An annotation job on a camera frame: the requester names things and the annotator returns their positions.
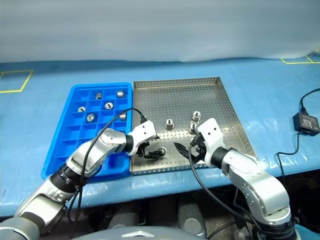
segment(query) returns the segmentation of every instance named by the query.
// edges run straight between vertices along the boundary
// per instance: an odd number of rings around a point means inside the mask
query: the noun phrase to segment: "white curtain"
[[[298,58],[320,0],[1,0],[0,62]]]

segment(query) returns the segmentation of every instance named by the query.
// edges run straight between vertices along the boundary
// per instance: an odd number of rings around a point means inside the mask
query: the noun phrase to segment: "metal fitting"
[[[98,92],[96,95],[95,95],[95,100],[100,100],[102,98],[102,93]]]
[[[107,110],[113,109],[114,108],[114,104],[112,102],[107,102],[104,105],[104,108],[107,109]]]
[[[116,92],[116,96],[118,98],[124,98],[125,97],[125,92],[122,91],[122,90],[119,90],[119,91]]]
[[[175,123],[172,119],[169,118],[165,121],[165,128],[167,130],[172,130],[172,129],[174,129],[174,127],[175,127]]]
[[[159,151],[163,153],[163,156],[161,158],[165,158],[167,156],[167,149],[164,146],[160,147]]]
[[[86,117],[86,121],[88,123],[91,123],[93,120],[95,120],[95,115],[93,113],[90,113],[87,117]]]
[[[195,134],[197,129],[198,129],[198,124],[196,124],[194,122],[191,122],[189,124],[189,133],[190,134]]]
[[[192,114],[192,120],[198,122],[201,118],[201,113],[199,111],[194,111]]]
[[[81,106],[78,108],[78,112],[79,113],[82,113],[82,112],[85,112],[86,111],[86,107],[85,106]]]
[[[127,114],[126,113],[123,113],[119,116],[119,118],[123,121],[125,121],[127,119]]]

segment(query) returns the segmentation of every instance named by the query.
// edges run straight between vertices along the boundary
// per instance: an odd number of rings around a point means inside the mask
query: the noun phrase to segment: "blue mat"
[[[320,64],[285,64],[281,60],[255,58],[193,63],[53,61],[0,65],[0,72],[5,71],[2,77],[14,74],[7,71],[18,70],[33,70],[22,91],[0,92],[0,216],[13,215],[42,183],[42,166],[69,91],[76,84],[221,77],[259,160],[274,176],[281,175],[275,153],[293,152],[296,148],[292,116],[300,109],[300,97],[320,87]],[[0,78],[0,90],[6,79]],[[20,87],[18,80],[12,82],[13,88]],[[10,87],[6,82],[5,90]],[[304,103],[308,112],[320,119],[320,94],[308,96]],[[302,135],[298,154],[282,156],[284,171],[294,174],[319,169],[319,156],[320,134]],[[218,169],[198,172],[208,187],[230,183]],[[88,184],[82,206],[199,188],[190,170],[128,176]]]

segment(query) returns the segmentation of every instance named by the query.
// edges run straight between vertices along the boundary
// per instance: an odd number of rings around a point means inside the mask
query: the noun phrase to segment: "stainless steel tray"
[[[189,160],[175,148],[173,142],[189,146],[194,135],[188,132],[192,113],[200,111],[199,125],[215,118],[223,132],[227,148],[256,157],[247,135],[235,113],[219,77],[193,78],[163,81],[134,82],[134,107],[141,110],[148,120],[153,121],[160,139],[153,140],[148,147],[155,151],[165,147],[167,155],[159,159],[131,157],[130,171],[134,175],[189,169]],[[173,119],[174,129],[165,128],[166,119]],[[135,113],[133,126],[140,124]],[[200,161],[196,167],[206,165]]]

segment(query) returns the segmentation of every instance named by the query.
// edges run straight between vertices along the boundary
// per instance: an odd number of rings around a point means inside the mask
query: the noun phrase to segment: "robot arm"
[[[186,148],[182,149],[181,145],[176,143],[175,145],[186,157]],[[191,141],[191,145],[196,147],[199,153],[197,157],[193,156],[194,160],[204,160],[208,167],[221,169],[231,183],[244,194],[252,217],[259,222],[263,232],[270,233],[267,239],[284,236],[288,238],[283,239],[297,239],[292,227],[289,196],[284,186],[268,174],[261,162],[254,157],[232,148],[226,149],[223,133],[214,118],[198,127],[198,134]]]
[[[138,125],[128,135],[107,128],[103,131],[89,152],[84,177],[92,176],[107,156],[127,152],[129,156],[137,153],[139,146],[157,137],[151,121]],[[49,232],[65,214],[65,204],[76,194],[81,186],[81,172],[85,155],[93,139],[83,143],[67,159],[60,169],[49,176],[19,206],[13,218],[0,225],[3,239],[36,240],[40,233]]]

